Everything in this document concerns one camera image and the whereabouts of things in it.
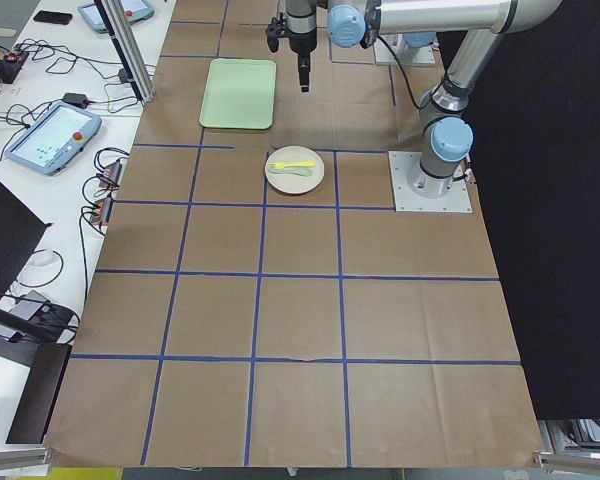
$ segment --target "blue joint cap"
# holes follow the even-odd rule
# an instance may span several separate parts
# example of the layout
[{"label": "blue joint cap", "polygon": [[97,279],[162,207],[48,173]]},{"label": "blue joint cap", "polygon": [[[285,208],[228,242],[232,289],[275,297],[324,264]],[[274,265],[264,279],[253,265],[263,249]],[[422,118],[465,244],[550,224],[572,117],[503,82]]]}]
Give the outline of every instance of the blue joint cap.
[{"label": "blue joint cap", "polygon": [[360,43],[366,28],[364,17],[351,5],[337,5],[329,10],[327,30],[339,47],[349,48]]},{"label": "blue joint cap", "polygon": [[431,148],[445,162],[459,162],[469,153],[471,145],[473,130],[457,117],[440,120],[431,132]]},{"label": "blue joint cap", "polygon": [[436,32],[405,33],[404,41],[413,48],[431,45],[436,39]]}]

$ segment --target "computer monitor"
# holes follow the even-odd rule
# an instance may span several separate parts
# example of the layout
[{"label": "computer monitor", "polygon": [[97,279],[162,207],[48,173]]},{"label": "computer monitor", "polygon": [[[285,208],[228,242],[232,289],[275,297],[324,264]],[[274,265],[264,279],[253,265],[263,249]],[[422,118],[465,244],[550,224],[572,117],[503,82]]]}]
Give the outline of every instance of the computer monitor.
[{"label": "computer monitor", "polygon": [[[7,292],[35,251],[46,228],[47,225],[0,182],[0,294]],[[29,353],[26,357],[32,358],[36,343],[43,342],[48,337],[46,329],[2,310],[0,310],[0,325],[17,330],[23,337],[28,337],[29,341],[26,341],[28,345],[26,347],[23,345],[20,349],[13,348],[14,341],[7,342],[4,338],[0,338],[0,352],[6,348],[10,353],[17,354],[15,357],[10,354],[2,356],[15,361],[20,359],[20,363],[26,363],[27,360],[22,359],[22,355],[14,350],[27,350]]]}]

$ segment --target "yellow utensil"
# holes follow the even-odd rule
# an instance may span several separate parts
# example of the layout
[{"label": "yellow utensil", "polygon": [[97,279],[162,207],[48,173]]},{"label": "yellow utensil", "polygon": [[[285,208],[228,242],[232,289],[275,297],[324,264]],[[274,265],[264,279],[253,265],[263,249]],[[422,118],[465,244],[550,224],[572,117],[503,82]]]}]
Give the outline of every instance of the yellow utensil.
[{"label": "yellow utensil", "polygon": [[271,162],[269,165],[277,170],[281,170],[291,167],[315,167],[316,162],[315,160],[307,160],[305,162]]}]

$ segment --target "black smartphone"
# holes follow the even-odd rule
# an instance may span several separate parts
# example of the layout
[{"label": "black smartphone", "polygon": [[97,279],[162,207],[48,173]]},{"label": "black smartphone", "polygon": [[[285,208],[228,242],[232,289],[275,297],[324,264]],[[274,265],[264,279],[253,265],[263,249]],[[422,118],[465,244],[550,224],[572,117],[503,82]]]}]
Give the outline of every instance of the black smartphone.
[{"label": "black smartphone", "polygon": [[72,18],[73,15],[70,13],[49,12],[47,10],[40,10],[33,17],[36,22],[55,23],[57,25],[67,25]]}]

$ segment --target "green tray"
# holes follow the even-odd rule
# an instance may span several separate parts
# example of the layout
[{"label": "green tray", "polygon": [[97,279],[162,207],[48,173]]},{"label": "green tray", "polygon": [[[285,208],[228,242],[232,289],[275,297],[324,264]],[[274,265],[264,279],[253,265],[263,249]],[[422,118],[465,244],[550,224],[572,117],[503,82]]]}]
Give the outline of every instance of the green tray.
[{"label": "green tray", "polygon": [[267,129],[273,123],[275,88],[274,62],[217,58],[209,68],[200,125]]}]

